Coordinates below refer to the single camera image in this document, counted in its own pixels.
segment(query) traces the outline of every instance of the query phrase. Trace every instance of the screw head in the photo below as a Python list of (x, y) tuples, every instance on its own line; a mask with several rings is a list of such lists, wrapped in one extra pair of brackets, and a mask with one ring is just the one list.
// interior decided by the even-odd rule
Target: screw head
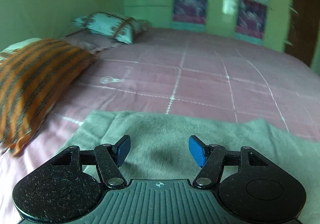
[(108, 183), (112, 186), (118, 186), (123, 184), (124, 180), (122, 178), (114, 177), (108, 180)]
[(204, 186), (209, 185), (211, 183), (211, 180), (209, 178), (201, 177), (196, 180), (196, 183), (201, 186)]

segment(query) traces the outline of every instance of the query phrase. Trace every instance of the gray ribbed plate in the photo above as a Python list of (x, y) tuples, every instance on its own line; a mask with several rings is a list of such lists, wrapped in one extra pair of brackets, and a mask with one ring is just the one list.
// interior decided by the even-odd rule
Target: gray ribbed plate
[[(32, 224), (23, 220), (20, 224)], [(132, 180), (107, 192), (89, 214), (68, 224), (245, 224), (228, 214), (207, 190), (188, 180)]]

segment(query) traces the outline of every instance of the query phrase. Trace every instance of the wooden door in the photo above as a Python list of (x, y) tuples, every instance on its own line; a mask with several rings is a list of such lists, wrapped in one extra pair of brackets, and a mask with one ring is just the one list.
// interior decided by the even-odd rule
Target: wooden door
[(316, 48), (319, 22), (320, 0), (293, 0), (291, 24), (288, 41), (293, 46), (286, 45), (285, 52), (310, 67)]

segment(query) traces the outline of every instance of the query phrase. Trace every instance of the blue gripper pad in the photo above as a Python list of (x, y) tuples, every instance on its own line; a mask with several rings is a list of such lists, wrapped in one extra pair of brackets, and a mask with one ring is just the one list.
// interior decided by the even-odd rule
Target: blue gripper pad
[(121, 144), (117, 144), (117, 149), (115, 151), (116, 158), (114, 159), (114, 162), (116, 166), (121, 167), (124, 160), (126, 159), (129, 151), (131, 148), (131, 140), (128, 136), (126, 139), (122, 141)]
[(189, 137), (189, 151), (193, 156), (193, 159), (196, 161), (197, 165), (202, 168), (206, 162), (204, 149), (201, 144), (199, 144), (192, 137)]

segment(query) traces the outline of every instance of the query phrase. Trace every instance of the white stitching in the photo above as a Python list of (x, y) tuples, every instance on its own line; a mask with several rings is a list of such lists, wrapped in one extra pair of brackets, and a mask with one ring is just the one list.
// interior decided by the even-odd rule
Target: white stitching
[(132, 91), (126, 91), (126, 90), (121, 90), (121, 89), (116, 89), (116, 90), (121, 91), (121, 92), (127, 92), (127, 93), (137, 94), (137, 95), (141, 95), (141, 96), (148, 96), (148, 97), (169, 99), (169, 97), (162, 97), (162, 96), (156, 96), (156, 95), (150, 95), (150, 94), (142, 94), (142, 93), (137, 93), (137, 92), (132, 92)]
[(63, 116), (61, 114), (57, 114), (57, 113), (53, 113), (55, 116), (57, 116), (58, 118), (60, 119), (64, 119), (64, 120), (67, 120), (69, 122), (72, 122), (74, 124), (78, 124), (79, 126), (81, 126), (84, 122), (83, 121), (78, 121), (78, 120), (75, 120), (73, 118), (70, 118), (70, 117), (67, 117), (67, 116)]
[(181, 73), (182, 73), (182, 67), (183, 67), (183, 64), (184, 64), (185, 56), (186, 56), (186, 51), (184, 50), (184, 52), (182, 54), (182, 57), (181, 57), (180, 68), (179, 68), (179, 71), (178, 71), (176, 82), (175, 82), (174, 87), (173, 87), (173, 91), (172, 91), (172, 95), (171, 95), (171, 98), (170, 98), (170, 101), (169, 101), (169, 104), (168, 104), (168, 107), (167, 107), (167, 111), (165, 112), (166, 115), (169, 114), (171, 106), (172, 106), (172, 103), (174, 101), (174, 96), (176, 94), (176, 91), (177, 91), (177, 88), (178, 88), (178, 84), (179, 84), (179, 81), (180, 81), (180, 77), (181, 77)]
[(111, 88), (111, 87), (107, 87), (107, 86), (100, 86), (100, 85), (94, 85), (94, 84), (78, 82), (78, 81), (74, 82), (74, 84), (84, 85), (84, 86), (92, 86), (92, 87), (97, 87), (97, 88), (105, 88), (105, 89), (110, 89), (110, 90), (116, 90), (116, 88)]
[(149, 63), (149, 62), (137, 62), (137, 61), (116, 60), (116, 59), (99, 59), (99, 60), (110, 61), (110, 62), (131, 62), (131, 63), (139, 63), (139, 64), (145, 64), (145, 65), (161, 66), (161, 67), (172, 68), (172, 69), (179, 69), (179, 67), (175, 67), (175, 66), (155, 64), (155, 63)]
[(230, 109), (222, 108), (216, 105), (210, 105), (210, 104), (204, 104), (204, 103), (199, 103), (199, 102), (192, 102), (192, 101), (186, 101), (186, 100), (181, 100), (181, 99), (175, 99), (176, 101), (181, 101), (181, 102), (188, 102), (188, 103), (194, 103), (194, 104), (199, 104), (199, 105), (204, 105), (204, 106), (209, 106), (209, 107), (214, 107), (222, 110), (227, 110), (227, 111), (232, 111)]
[(238, 52), (238, 54), (241, 55), (241, 57), (242, 57), (243, 59), (245, 59), (253, 68), (255, 68), (255, 69), (257, 70), (257, 72), (261, 75), (262, 79), (263, 79), (263, 80), (265, 81), (265, 83), (267, 84), (268, 89), (269, 89), (270, 94), (271, 94), (271, 97), (272, 97), (273, 101), (275, 102), (276, 107), (277, 107), (277, 109), (278, 109), (278, 111), (279, 111), (279, 113), (280, 113), (281, 119), (282, 119), (282, 121), (284, 122), (284, 125), (285, 125), (287, 131), (289, 132), (287, 123), (285, 122), (285, 119), (284, 119), (284, 117), (282, 116), (282, 113), (281, 113), (281, 111), (280, 111), (280, 109), (279, 109), (279, 107), (278, 107), (278, 104), (277, 104), (276, 100), (275, 100), (274, 97), (273, 97), (273, 93), (272, 93), (272, 91), (271, 91), (271, 89), (270, 89), (270, 86), (269, 86), (269, 84), (267, 83), (266, 79), (262, 76), (261, 72), (258, 70), (258, 68), (256, 68), (256, 67), (253, 65), (252, 62), (250, 62), (249, 60), (247, 60), (246, 58), (244, 58), (244, 57), (242, 56), (242, 54), (238, 51), (238, 49), (237, 49), (236, 47), (235, 47), (235, 49), (236, 49), (236, 51)]
[(191, 72), (198, 72), (198, 73), (204, 73), (204, 74), (210, 74), (210, 75), (214, 75), (214, 76), (219, 76), (219, 77), (227, 78), (227, 76), (222, 75), (222, 74), (219, 74), (219, 73), (198, 71), (198, 70), (193, 70), (193, 69), (188, 69), (188, 68), (182, 68), (182, 70), (191, 71)]
[(239, 82), (245, 82), (245, 83), (250, 83), (250, 84), (255, 84), (255, 85), (259, 85), (261, 87), (265, 87), (267, 88), (268, 86), (265, 85), (265, 84), (261, 84), (261, 83), (258, 83), (258, 82), (253, 82), (253, 81), (250, 81), (250, 80), (244, 80), (244, 79), (240, 79), (240, 78), (233, 78), (233, 77), (230, 77), (230, 79), (234, 80), (234, 81), (239, 81)]
[(309, 113), (309, 111), (307, 110), (307, 108), (305, 107), (305, 105), (304, 105), (304, 104), (303, 104), (303, 107), (304, 107), (304, 109), (306, 110), (306, 112), (308, 113), (308, 115), (309, 115), (309, 117), (310, 117), (310, 119), (311, 119), (311, 121), (312, 121), (313, 125), (315, 126), (316, 131), (318, 132), (318, 135), (319, 135), (319, 139), (320, 139), (320, 133), (319, 133), (319, 130), (318, 130), (318, 128), (317, 128), (317, 126), (316, 126), (315, 122), (313, 121), (313, 119), (312, 119), (312, 117), (311, 117), (311, 114)]
[(240, 113), (240, 114), (258, 116), (258, 117), (265, 117), (265, 118), (272, 118), (272, 119), (281, 119), (280, 117), (279, 117), (279, 118), (276, 118), (276, 117), (270, 117), (270, 116), (262, 116), (262, 115), (258, 115), (258, 114), (255, 114), (255, 113), (245, 112), (245, 111), (238, 111), (238, 110), (236, 110), (236, 112), (237, 112), (237, 113)]
[(227, 75), (227, 79), (228, 79), (228, 83), (229, 83), (229, 88), (230, 88), (230, 94), (231, 94), (231, 100), (232, 100), (232, 106), (233, 106), (233, 113), (235, 114), (235, 117), (236, 117), (236, 122), (238, 123), (238, 117), (237, 117), (237, 114), (236, 114), (236, 107), (235, 107), (235, 100), (233, 99), (233, 93), (232, 93), (232, 89), (231, 89), (231, 83), (230, 83), (230, 76), (228, 74), (228, 71), (227, 71), (227, 68), (226, 66), (224, 65), (224, 62), (222, 60), (222, 58), (218, 55), (217, 52), (215, 52), (216, 55), (220, 58), (222, 64), (223, 64), (223, 67), (224, 67), (224, 71), (226, 72), (226, 75)]

